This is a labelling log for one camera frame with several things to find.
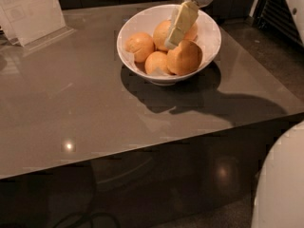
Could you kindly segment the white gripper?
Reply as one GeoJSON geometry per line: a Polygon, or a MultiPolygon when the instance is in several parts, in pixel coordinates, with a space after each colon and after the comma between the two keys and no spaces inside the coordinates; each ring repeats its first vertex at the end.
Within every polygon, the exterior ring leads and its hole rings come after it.
{"type": "Polygon", "coordinates": [[[214,0],[183,0],[172,12],[171,24],[168,30],[165,46],[176,48],[184,39],[185,34],[195,24],[199,16],[199,8],[210,5],[214,0]]]}

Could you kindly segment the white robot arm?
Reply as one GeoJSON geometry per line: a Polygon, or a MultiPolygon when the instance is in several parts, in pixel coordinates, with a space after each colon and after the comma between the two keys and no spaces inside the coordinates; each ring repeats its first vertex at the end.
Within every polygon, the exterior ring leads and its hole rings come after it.
{"type": "MultiPolygon", "coordinates": [[[[213,0],[183,0],[171,16],[165,45],[175,48],[213,0]]],[[[251,228],[304,228],[304,122],[275,142],[262,165],[251,228]]]]}

